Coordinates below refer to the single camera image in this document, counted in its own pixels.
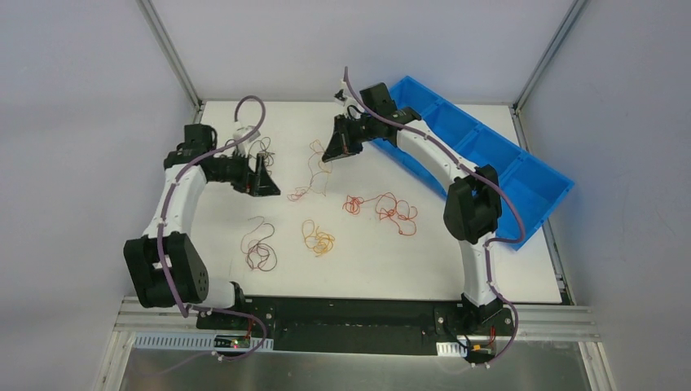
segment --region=white wall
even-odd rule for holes
[[[191,105],[135,1],[3,2],[0,53],[0,389],[90,389]]]
[[[572,0],[154,1],[204,99],[328,101],[409,74],[458,103],[513,102]]]
[[[534,152],[576,181],[552,222],[621,390],[689,387],[690,15],[591,2],[525,109]]]

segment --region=yellow wire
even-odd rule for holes
[[[306,233],[305,225],[311,225],[309,234]],[[333,242],[336,241],[333,235],[320,231],[315,221],[309,218],[302,222],[302,238],[305,240],[305,246],[317,254],[317,257],[331,251]]]

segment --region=blue bin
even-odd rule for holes
[[[427,126],[459,155],[477,166],[492,165],[497,170],[500,187],[516,206],[526,227],[526,238],[513,244],[515,249],[519,249],[544,224],[574,186],[573,181],[412,77],[404,77],[391,87],[390,93],[400,108],[410,106],[420,113]],[[375,140],[374,144],[446,198],[446,189],[412,156],[384,140]],[[517,238],[519,234],[516,219],[502,200],[497,235]]]

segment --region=table surface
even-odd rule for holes
[[[460,107],[517,143],[508,107]],[[234,109],[235,102],[211,101],[205,106],[201,122],[217,130],[219,144],[231,137]],[[271,176],[282,194],[252,198],[228,184],[207,185],[191,237],[209,275],[238,282],[248,295],[459,300],[463,266],[458,243],[442,222],[444,201],[374,146],[366,144],[361,154],[332,163],[326,195],[308,193],[297,202],[288,200],[287,194],[310,181],[309,144],[318,139],[327,145],[333,117],[340,110],[334,103],[266,103],[261,133],[271,137]],[[258,117],[256,103],[242,107],[240,120],[245,125]],[[414,236],[399,235],[391,221],[380,221],[372,203],[363,205],[357,216],[342,208],[347,195],[368,199],[387,191],[419,209]],[[275,234],[265,241],[278,258],[269,272],[250,270],[241,252],[242,237],[259,223],[249,220],[255,216],[275,226]],[[316,257],[305,246],[301,225],[306,219],[336,237],[331,252]],[[542,229],[517,252],[495,246],[496,282],[509,300],[561,302]]]

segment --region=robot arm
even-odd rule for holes
[[[236,140],[251,130],[238,128],[234,134]],[[263,154],[257,154],[254,170],[249,167],[245,143],[251,142],[251,139],[240,143],[230,156],[207,157],[178,177],[187,163],[216,149],[215,135],[216,130],[211,126],[185,126],[185,141],[164,160],[165,189],[154,218],[142,237],[125,242],[125,261],[137,297],[144,307],[175,305],[162,270],[162,261],[167,262],[166,265],[173,271],[175,287],[183,302],[209,308],[229,308],[235,304],[235,292],[239,287],[226,280],[209,281],[204,262],[190,240],[197,201],[207,182],[229,182],[233,189],[250,196],[277,196],[280,189],[266,172]],[[175,186],[175,191],[169,191],[171,186]],[[166,203],[163,227],[165,260],[160,260],[156,251],[156,237],[161,211]]]
[[[447,189],[444,223],[460,245],[465,273],[464,305],[476,310],[476,318],[486,319],[502,304],[487,283],[484,248],[486,239],[494,236],[497,220],[501,215],[500,197],[485,184],[467,175],[447,155],[426,137],[398,131],[377,119],[363,114],[352,117],[349,106],[354,101],[342,89],[336,95],[343,102],[344,114],[334,119],[334,131],[323,155],[323,161],[352,156],[363,150],[362,144],[375,138],[383,138],[419,161]],[[364,104],[377,114],[400,124],[409,124],[418,130],[431,131],[420,121],[411,108],[398,109],[383,83],[360,91]],[[471,162],[456,156],[468,166]],[[496,171],[489,165],[476,168],[476,173],[498,183]]]

